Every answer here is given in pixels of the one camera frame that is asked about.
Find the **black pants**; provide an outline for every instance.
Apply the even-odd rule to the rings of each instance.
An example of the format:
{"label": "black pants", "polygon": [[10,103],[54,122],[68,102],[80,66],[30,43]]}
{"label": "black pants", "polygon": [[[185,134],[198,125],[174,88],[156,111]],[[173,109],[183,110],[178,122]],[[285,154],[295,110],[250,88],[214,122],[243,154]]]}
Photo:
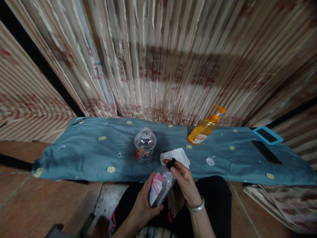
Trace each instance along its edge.
{"label": "black pants", "polygon": [[[115,213],[117,225],[114,232],[129,215],[143,185],[143,183],[133,183],[123,194]],[[205,199],[205,208],[216,237],[231,237],[231,191],[226,181],[220,176],[211,176],[198,180],[196,186]],[[164,202],[163,211],[149,221],[147,226],[167,228],[179,238],[194,236],[186,204],[176,215],[174,221],[170,223],[167,199]]]}

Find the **tiled floor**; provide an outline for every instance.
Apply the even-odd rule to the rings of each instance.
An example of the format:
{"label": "tiled floor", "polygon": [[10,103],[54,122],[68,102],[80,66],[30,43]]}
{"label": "tiled floor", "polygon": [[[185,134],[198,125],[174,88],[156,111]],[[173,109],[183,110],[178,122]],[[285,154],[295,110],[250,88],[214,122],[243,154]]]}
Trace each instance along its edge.
{"label": "tiled floor", "polygon": [[[41,157],[42,142],[0,141],[0,153],[29,162]],[[228,182],[232,192],[232,237],[294,237],[242,191],[242,183]],[[108,220],[128,184],[53,182],[29,173],[0,167],[0,237],[45,237],[57,223],[76,236],[90,213],[96,218],[89,234],[107,237]]]}

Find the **plastic bottle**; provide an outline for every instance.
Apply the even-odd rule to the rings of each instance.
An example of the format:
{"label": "plastic bottle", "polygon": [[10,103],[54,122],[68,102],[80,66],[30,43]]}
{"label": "plastic bottle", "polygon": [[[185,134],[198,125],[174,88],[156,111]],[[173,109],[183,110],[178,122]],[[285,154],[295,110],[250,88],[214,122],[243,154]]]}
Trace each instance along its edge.
{"label": "plastic bottle", "polygon": [[144,127],[134,138],[137,147],[136,159],[140,164],[148,164],[153,157],[153,149],[156,145],[156,136],[149,127]]}
{"label": "plastic bottle", "polygon": [[162,205],[173,187],[176,179],[171,173],[171,167],[174,166],[175,162],[176,159],[172,158],[166,165],[162,165],[155,170],[151,190],[148,195],[149,204],[152,208]]}
{"label": "plastic bottle", "polygon": [[207,136],[209,136],[210,133],[212,133],[216,129],[218,125],[219,115],[221,113],[225,113],[226,109],[217,105],[215,105],[215,107],[218,108],[218,112],[216,114],[213,114],[209,118],[202,119],[197,124],[195,129],[188,136],[189,143],[193,145],[201,144],[207,138]]}

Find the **orange pump nozzle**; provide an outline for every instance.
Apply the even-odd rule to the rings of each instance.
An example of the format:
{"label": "orange pump nozzle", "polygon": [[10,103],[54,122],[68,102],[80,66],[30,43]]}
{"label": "orange pump nozzle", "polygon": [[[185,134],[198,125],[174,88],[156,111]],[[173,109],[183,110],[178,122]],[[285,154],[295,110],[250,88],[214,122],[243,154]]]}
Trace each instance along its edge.
{"label": "orange pump nozzle", "polygon": [[227,111],[227,109],[223,108],[223,107],[219,107],[217,105],[215,105],[215,107],[218,108],[218,112],[216,114],[213,114],[211,117],[209,117],[209,120],[213,121],[213,122],[216,122],[219,120],[219,115],[221,113],[225,113]]}

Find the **person's left hand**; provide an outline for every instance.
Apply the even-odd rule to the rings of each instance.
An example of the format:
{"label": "person's left hand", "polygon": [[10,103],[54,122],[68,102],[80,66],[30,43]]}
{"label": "person's left hand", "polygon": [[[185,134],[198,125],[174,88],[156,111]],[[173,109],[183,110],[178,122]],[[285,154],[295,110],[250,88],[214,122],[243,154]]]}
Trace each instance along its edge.
{"label": "person's left hand", "polygon": [[161,205],[156,208],[151,208],[148,202],[148,194],[154,174],[155,172],[150,175],[149,179],[143,185],[129,214],[129,218],[137,225],[138,230],[142,229],[153,217],[159,215],[164,207]]}

